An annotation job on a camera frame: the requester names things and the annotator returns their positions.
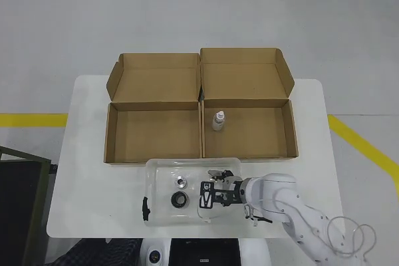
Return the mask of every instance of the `transparent plastic bin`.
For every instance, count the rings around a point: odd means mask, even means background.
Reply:
[[[235,210],[242,216],[241,204],[227,207],[215,204],[213,209],[198,207],[201,182],[210,181],[211,178],[208,170],[230,170],[234,176],[241,176],[241,162],[237,158],[149,160],[146,163],[145,197],[150,213],[145,224],[167,226],[227,223]],[[175,184],[179,176],[188,181],[182,190]],[[171,203],[172,195],[177,191],[185,192],[189,198],[187,206],[182,209]]]

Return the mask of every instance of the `open cardboard box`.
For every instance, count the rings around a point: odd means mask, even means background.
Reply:
[[[106,84],[104,161],[201,158],[200,56],[121,54]]]
[[[201,49],[204,158],[294,158],[299,155],[293,87],[279,49]],[[214,114],[225,124],[213,131]]]

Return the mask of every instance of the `black ring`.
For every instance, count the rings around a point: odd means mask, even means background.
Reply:
[[[184,198],[184,201],[182,203],[178,203],[178,199],[180,197]],[[185,192],[176,192],[172,195],[172,205],[178,209],[183,208],[188,202],[188,196],[185,194]]]

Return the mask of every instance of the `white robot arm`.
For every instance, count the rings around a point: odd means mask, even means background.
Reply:
[[[210,174],[216,179],[216,173]],[[332,222],[335,218],[329,219],[302,202],[293,176],[267,174],[245,180],[233,176],[217,179],[225,184],[222,190],[215,190],[212,182],[201,183],[200,207],[211,208],[213,202],[242,203],[251,218],[257,217],[253,214],[258,211],[262,220],[283,223],[291,239],[318,265],[366,265]]]

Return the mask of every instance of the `black panel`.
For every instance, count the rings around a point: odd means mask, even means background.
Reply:
[[[172,239],[169,266],[241,266],[238,239]]]
[[[22,264],[40,170],[39,162],[0,163],[0,265]]]

